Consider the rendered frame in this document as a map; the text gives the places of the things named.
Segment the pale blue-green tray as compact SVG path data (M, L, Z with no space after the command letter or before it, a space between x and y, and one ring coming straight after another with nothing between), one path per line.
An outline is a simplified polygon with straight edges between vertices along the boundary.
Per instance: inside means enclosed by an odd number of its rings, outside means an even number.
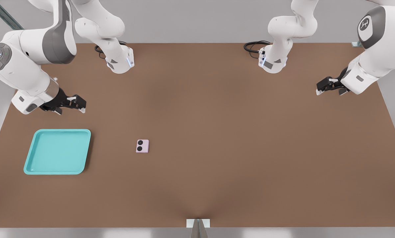
M40 129L35 132L23 171L27 175L78 175L90 146L88 129Z

